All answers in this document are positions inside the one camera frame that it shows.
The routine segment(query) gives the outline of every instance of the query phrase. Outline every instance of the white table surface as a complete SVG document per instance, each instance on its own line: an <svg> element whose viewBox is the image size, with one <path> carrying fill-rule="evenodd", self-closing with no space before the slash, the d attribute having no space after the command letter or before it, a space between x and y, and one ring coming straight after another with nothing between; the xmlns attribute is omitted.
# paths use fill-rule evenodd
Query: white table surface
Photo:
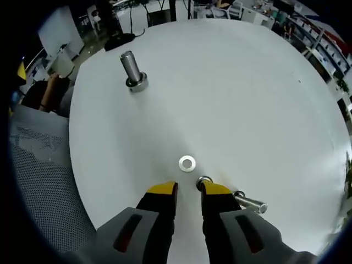
<svg viewBox="0 0 352 264"><path fill-rule="evenodd" d="M119 56L149 87L131 94ZM80 67L70 113L76 184L96 228L151 185L179 183L168 263L208 263L195 181L213 178L268 204L295 250L319 253L343 194L348 132L313 66L275 33L235 20L151 27ZM196 169L178 168L192 155Z"/></svg>

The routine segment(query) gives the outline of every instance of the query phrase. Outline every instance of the person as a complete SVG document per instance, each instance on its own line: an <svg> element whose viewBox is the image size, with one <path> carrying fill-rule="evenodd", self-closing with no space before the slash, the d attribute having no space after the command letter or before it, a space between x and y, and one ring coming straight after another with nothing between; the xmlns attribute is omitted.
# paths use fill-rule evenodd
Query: person
<svg viewBox="0 0 352 264"><path fill-rule="evenodd" d="M74 86L70 79L52 73L48 81L37 81L21 101L21 105L69 117Z"/></svg>
<svg viewBox="0 0 352 264"><path fill-rule="evenodd" d="M113 16L112 5L117 3L113 0L95 0L94 1L99 17L101 18L109 37L113 37L121 32L118 21Z"/></svg>
<svg viewBox="0 0 352 264"><path fill-rule="evenodd" d="M99 22L101 21L101 18L99 17L99 12L97 10L94 10L92 12L92 17L93 17L93 22L96 25L98 31L100 31L100 25Z"/></svg>
<svg viewBox="0 0 352 264"><path fill-rule="evenodd" d="M287 40L290 40L294 31L295 28L293 24L285 23L283 26L283 37Z"/></svg>

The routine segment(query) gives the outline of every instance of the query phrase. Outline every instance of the chair backrest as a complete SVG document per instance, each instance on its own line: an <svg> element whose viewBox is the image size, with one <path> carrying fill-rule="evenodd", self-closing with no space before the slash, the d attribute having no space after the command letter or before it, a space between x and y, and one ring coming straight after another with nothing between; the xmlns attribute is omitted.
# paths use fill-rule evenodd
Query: chair backrest
<svg viewBox="0 0 352 264"><path fill-rule="evenodd" d="M19 188L44 237L60 252L84 245L96 231L73 176L68 119L17 106L10 144Z"/></svg>

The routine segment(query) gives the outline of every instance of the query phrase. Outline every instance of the shelving unit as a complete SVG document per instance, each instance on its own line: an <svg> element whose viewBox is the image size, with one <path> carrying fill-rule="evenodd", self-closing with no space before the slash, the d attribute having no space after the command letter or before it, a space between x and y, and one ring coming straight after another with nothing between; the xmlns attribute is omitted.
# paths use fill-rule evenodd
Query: shelving unit
<svg viewBox="0 0 352 264"><path fill-rule="evenodd" d="M297 30L301 32L302 35L306 36L310 42L312 42L312 45L309 45L308 48L311 48L318 41L317 38L322 29L314 25L311 21L309 21L308 18L295 12L294 17L288 19L295 24ZM298 19L303 22L303 25L299 24ZM325 58L325 60L329 61L331 65L335 67L338 73L344 76L346 72L348 72L348 70L351 68L351 65L348 63L345 55L327 34L323 33L322 40L323 41L320 41L317 44L317 50Z"/></svg>

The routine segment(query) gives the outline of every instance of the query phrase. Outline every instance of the white chair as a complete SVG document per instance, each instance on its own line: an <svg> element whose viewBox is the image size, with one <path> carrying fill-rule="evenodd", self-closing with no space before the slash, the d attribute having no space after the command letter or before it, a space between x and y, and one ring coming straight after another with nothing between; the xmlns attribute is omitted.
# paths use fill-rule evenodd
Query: white chair
<svg viewBox="0 0 352 264"><path fill-rule="evenodd" d="M214 18L222 18L222 19L231 19L237 18L241 19L242 17L242 3L235 1L228 9L222 9L217 7L212 7L211 12L213 13Z"/></svg>

